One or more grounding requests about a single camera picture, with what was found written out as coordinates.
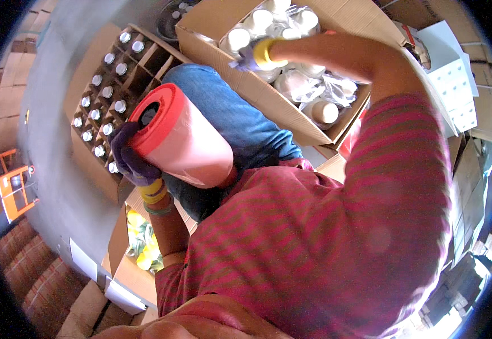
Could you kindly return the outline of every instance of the work glove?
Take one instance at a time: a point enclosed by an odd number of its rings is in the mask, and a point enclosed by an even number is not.
[[[242,57],[239,61],[232,61],[229,66],[237,71],[270,71],[288,64],[287,60],[272,61],[269,58],[270,47],[277,41],[274,38],[254,40],[249,45],[240,49],[238,53]]]
[[[139,129],[138,122],[124,123],[109,135],[109,143],[120,173],[138,187],[146,204],[154,204],[165,197],[167,188],[161,170],[142,159],[127,144]]]

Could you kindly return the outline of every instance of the person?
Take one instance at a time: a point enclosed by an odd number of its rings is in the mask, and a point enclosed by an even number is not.
[[[343,31],[268,38],[241,54],[240,71],[305,62],[371,84],[345,184],[317,173],[291,132],[214,69],[175,67],[163,82],[178,85],[229,142],[238,181],[192,187],[128,147],[136,123],[115,131],[118,168],[141,191],[163,255],[160,318],[96,337],[396,335],[436,285],[451,232],[448,150],[422,80],[400,51]],[[173,197],[199,221],[191,237]]]

